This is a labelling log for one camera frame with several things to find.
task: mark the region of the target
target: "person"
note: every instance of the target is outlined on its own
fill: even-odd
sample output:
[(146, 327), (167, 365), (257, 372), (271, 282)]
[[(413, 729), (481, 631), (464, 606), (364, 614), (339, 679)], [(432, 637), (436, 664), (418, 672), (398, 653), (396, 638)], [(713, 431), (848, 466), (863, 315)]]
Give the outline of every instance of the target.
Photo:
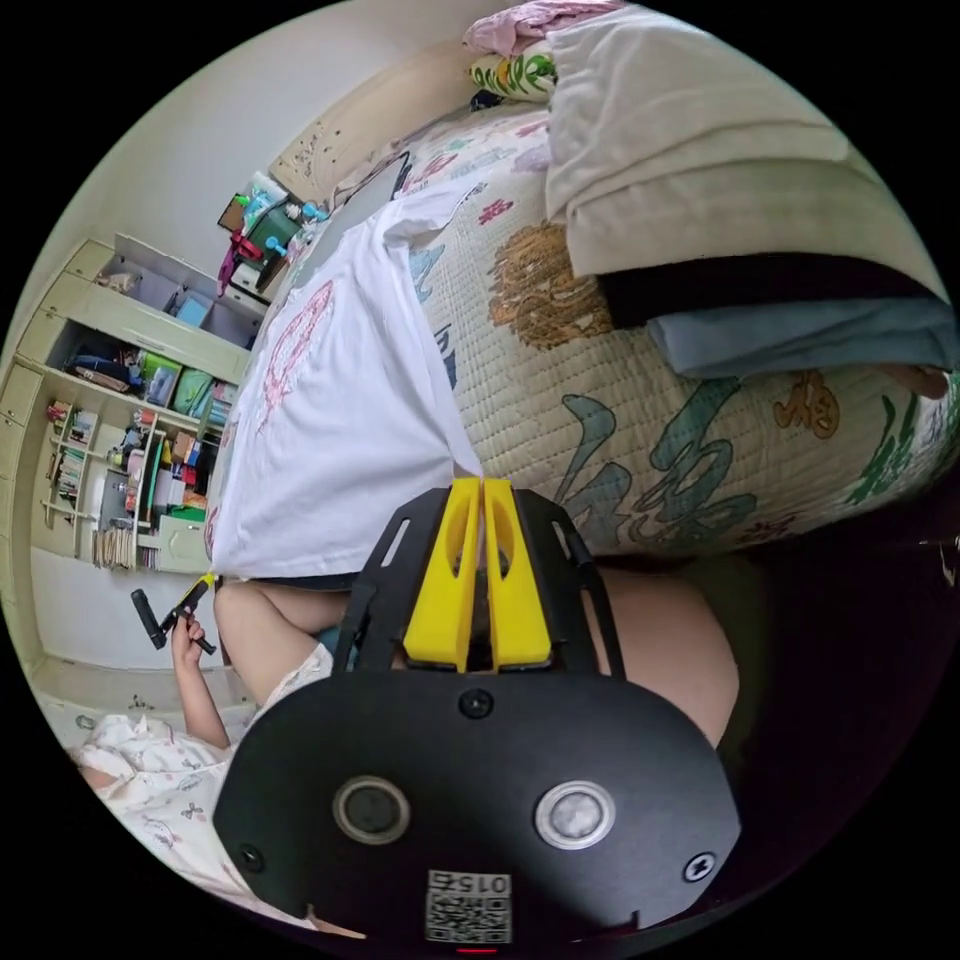
[[(601, 573), (627, 679), (673, 702), (716, 747), (739, 680), (726, 636), (706, 600), (674, 577), (604, 567)], [(260, 705), (258, 716), (293, 690), (330, 675), (348, 599), (343, 593), (252, 580), (225, 583), (217, 590), (220, 643)], [(601, 669), (607, 672), (589, 609), (588, 620)], [(362, 936), (316, 918), (304, 921), (279, 913), (254, 897), (230, 863), (210, 815), (233, 748), (200, 670), (200, 649), (193, 641), (203, 635), (188, 615), (172, 636), (186, 735), (146, 716), (136, 723), (107, 717), (75, 752), (84, 779), (131, 833), (201, 888), (292, 924)]]
[[(739, 676), (727, 637), (707, 601), (677, 577), (603, 565), (599, 569), (627, 679), (683, 710), (716, 747), (737, 699)], [(257, 703), (272, 705), (284, 693), (329, 675), (348, 599), (346, 593), (256, 580), (225, 583), (217, 591), (214, 612), (220, 641)], [(589, 605), (587, 619), (601, 671), (607, 673)]]
[(144, 714), (104, 717), (68, 750), (81, 777), (167, 867), (235, 906), (326, 933), (356, 936), (318, 918), (292, 917), (257, 899), (211, 822), (233, 746), (200, 668), (204, 629), (190, 611), (171, 635), (185, 733)]

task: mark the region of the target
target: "pink cloth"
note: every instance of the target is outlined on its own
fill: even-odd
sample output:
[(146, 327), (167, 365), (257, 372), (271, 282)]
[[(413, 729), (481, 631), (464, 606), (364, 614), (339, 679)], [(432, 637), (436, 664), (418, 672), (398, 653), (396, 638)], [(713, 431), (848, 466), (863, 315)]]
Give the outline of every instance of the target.
[(626, 6), (620, 0), (530, 0), (478, 20), (463, 36), (477, 53), (515, 57), (551, 30), (611, 13)]

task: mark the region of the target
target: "headboard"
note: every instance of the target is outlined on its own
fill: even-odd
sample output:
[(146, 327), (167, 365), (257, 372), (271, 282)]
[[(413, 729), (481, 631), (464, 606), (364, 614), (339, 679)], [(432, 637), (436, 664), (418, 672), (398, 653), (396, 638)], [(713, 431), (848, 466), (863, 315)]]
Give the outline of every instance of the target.
[(319, 203), (369, 154), (437, 117), (466, 106), (477, 92), (476, 59), (459, 39), (421, 50), (381, 70), (328, 107), (270, 165), (270, 175), (299, 200)]

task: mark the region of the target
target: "qr code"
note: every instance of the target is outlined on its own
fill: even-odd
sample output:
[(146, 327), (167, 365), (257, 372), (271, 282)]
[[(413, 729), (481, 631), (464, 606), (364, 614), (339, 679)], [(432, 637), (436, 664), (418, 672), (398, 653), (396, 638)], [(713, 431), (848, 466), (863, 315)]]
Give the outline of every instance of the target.
[(510, 943), (510, 878), (431, 871), (426, 938), (435, 943)]

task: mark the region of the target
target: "green patterned pillow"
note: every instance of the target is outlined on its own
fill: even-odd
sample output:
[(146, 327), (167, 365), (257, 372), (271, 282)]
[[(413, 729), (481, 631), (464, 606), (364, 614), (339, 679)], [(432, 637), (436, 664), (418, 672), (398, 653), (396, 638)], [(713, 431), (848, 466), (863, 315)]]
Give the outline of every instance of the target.
[(557, 82), (550, 48), (542, 40), (515, 57), (481, 57), (470, 67), (470, 76), (481, 90), (531, 103), (546, 103)]

